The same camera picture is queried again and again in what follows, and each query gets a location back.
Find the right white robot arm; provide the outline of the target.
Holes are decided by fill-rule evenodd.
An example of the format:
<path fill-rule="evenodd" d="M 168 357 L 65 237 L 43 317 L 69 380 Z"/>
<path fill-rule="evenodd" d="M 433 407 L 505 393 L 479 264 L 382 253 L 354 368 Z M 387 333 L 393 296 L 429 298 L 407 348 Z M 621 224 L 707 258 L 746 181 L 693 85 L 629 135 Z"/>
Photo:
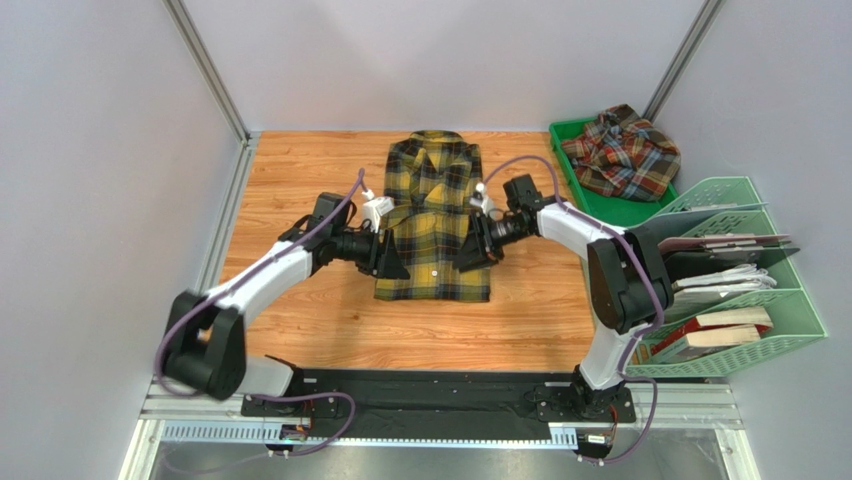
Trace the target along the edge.
<path fill-rule="evenodd" d="M 484 183 L 470 201 L 467 237 L 454 269 L 490 268 L 505 246 L 536 236 L 568 248 L 585 261 L 595 335 L 575 375 L 582 393 L 615 388 L 626 379 L 627 361 L 648 329 L 662 323 L 673 301 L 672 283 L 652 232 L 624 229 L 578 210 L 558 194 L 543 196 L 528 175 L 504 185 L 508 212 L 497 214 Z"/>

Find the yellow plaid long sleeve shirt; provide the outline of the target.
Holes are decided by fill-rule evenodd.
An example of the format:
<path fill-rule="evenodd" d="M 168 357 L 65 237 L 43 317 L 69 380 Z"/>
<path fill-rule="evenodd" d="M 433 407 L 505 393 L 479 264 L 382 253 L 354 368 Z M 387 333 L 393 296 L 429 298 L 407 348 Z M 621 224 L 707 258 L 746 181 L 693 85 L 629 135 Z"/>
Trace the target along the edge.
<path fill-rule="evenodd" d="M 383 301 L 490 300 L 490 271 L 461 272 L 453 260 L 466 240 L 469 200 L 483 179 L 479 146 L 460 134 L 420 130 L 390 146 L 383 194 L 394 209 L 382 217 L 409 277 L 380 279 Z"/>

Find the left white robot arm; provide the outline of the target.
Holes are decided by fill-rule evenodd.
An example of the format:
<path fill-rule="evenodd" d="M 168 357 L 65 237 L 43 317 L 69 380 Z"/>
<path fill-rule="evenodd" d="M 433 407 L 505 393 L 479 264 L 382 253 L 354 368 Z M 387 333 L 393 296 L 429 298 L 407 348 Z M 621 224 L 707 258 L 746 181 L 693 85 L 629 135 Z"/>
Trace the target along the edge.
<path fill-rule="evenodd" d="M 383 216 L 394 208 L 393 200 L 372 192 L 365 197 L 356 207 L 348 197 L 321 194 L 313 212 L 282 233 L 251 266 L 205 292 L 179 294 L 156 354 L 158 381 L 180 383 L 181 396 L 285 396 L 296 367 L 247 353 L 247 328 L 261 313 L 334 260 L 350 262 L 376 279 L 409 276 L 393 232 L 381 226 Z"/>

